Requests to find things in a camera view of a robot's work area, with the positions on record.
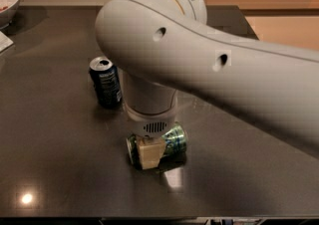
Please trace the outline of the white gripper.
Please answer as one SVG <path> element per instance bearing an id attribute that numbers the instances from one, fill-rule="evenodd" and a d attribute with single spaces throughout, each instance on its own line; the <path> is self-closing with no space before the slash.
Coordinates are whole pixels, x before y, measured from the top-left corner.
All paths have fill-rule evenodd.
<path id="1" fill-rule="evenodd" d="M 160 136 L 175 123 L 177 101 L 167 111 L 160 113 L 136 112 L 129 106 L 126 106 L 126 112 L 131 132 L 141 136 L 137 139 L 137 148 L 142 169 L 156 168 L 165 151 L 165 141 Z"/>

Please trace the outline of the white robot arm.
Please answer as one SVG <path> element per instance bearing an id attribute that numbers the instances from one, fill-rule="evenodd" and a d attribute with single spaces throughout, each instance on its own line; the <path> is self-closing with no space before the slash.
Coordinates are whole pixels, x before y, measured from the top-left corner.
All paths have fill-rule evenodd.
<path id="1" fill-rule="evenodd" d="M 163 157 L 163 137 L 146 126 L 173 117 L 177 90 L 316 152 L 319 53 L 230 35 L 206 21 L 203 0 L 112 0 L 97 16 L 97 42 L 125 73 L 142 168 Z"/>

